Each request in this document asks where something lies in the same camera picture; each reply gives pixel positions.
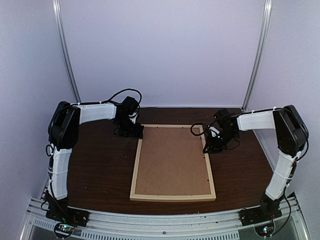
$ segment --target wooden tray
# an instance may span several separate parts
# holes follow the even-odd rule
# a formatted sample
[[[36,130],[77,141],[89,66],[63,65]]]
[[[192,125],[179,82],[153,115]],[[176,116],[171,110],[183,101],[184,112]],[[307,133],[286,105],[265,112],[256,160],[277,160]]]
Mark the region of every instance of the wooden tray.
[[[150,202],[200,202],[216,199],[204,135],[190,125],[144,125],[133,170],[130,199]],[[193,128],[195,133],[202,126]]]

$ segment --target wooden frame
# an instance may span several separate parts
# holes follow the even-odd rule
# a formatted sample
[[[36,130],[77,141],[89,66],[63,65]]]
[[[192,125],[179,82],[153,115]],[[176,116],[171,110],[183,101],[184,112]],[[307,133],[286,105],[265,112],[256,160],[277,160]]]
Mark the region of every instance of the wooden frame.
[[[191,125],[163,125],[163,124],[144,124],[145,128],[190,128]],[[196,125],[194,128],[199,128],[199,131],[203,132],[203,127],[201,125]],[[210,194],[205,195],[143,195],[136,194],[137,177],[139,170],[139,161],[142,149],[143,139],[139,139],[137,145],[137,151],[135,156],[135,163],[133,169],[130,200],[132,201],[146,201],[146,202],[204,202],[204,201],[214,201],[216,200],[216,191],[214,185],[214,179],[211,171],[209,154],[204,153],[208,182],[210,187]],[[201,135],[201,142],[203,148],[206,145],[206,139],[204,134]]]

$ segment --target white wall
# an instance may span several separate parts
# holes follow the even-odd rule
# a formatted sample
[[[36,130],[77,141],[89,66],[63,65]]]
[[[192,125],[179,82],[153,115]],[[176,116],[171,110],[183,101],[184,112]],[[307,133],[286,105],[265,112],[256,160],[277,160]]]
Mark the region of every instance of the white wall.
[[[49,121],[74,98],[51,1],[0,5],[0,240],[14,240],[48,179]]]
[[[293,104],[309,130],[310,149],[291,182],[312,239],[320,224],[320,1],[273,1],[258,79],[248,110]],[[259,132],[277,162],[275,132]]]
[[[264,0],[62,0],[81,100],[130,87],[143,106],[240,107],[263,10]]]

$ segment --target vertical metal post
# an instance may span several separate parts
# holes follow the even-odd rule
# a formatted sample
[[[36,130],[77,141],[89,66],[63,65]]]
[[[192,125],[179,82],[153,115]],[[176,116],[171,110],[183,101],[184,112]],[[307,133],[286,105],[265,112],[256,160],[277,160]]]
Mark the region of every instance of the vertical metal post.
[[[67,48],[67,42],[66,42],[66,38],[65,38],[64,25],[63,25],[62,16],[61,16],[61,10],[60,10],[60,0],[52,0],[52,4],[53,4],[53,12],[54,12],[56,25],[57,25],[58,31],[59,31],[60,43],[61,43],[61,47],[62,47],[62,53],[63,53],[66,72],[67,72],[67,75],[69,78],[69,82],[71,85],[73,95],[74,95],[76,101],[78,103],[80,103],[81,99],[80,99],[77,84],[75,81],[74,72],[72,70],[70,57],[69,57],[69,53],[68,53],[68,48]]]
[[[265,48],[268,30],[269,30],[269,24],[270,24],[270,18],[271,18],[271,10],[272,10],[272,0],[265,0],[264,1],[264,12],[262,17],[262,23],[261,23],[261,32],[260,32],[260,38],[258,42],[258,48],[255,55],[255,60],[253,64],[253,69],[250,77],[250,82],[248,85],[248,89],[245,94],[245,98],[242,104],[242,111],[245,112],[247,110],[249,100],[252,95],[252,91],[254,89],[254,85],[258,76],[259,67],[262,60],[262,54],[263,50]]]

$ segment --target dark wooden table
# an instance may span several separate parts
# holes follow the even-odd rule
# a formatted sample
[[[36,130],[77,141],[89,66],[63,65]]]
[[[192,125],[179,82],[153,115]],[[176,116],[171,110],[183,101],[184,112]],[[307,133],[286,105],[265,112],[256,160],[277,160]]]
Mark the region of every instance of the dark wooden table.
[[[209,124],[216,108],[142,108],[142,124]],[[69,162],[67,187],[71,207],[123,214],[194,214],[255,206],[272,169],[252,131],[240,133],[240,146],[211,154],[216,201],[142,202],[129,199],[138,140],[113,134],[111,120],[80,126]],[[230,142],[230,148],[236,142]]]

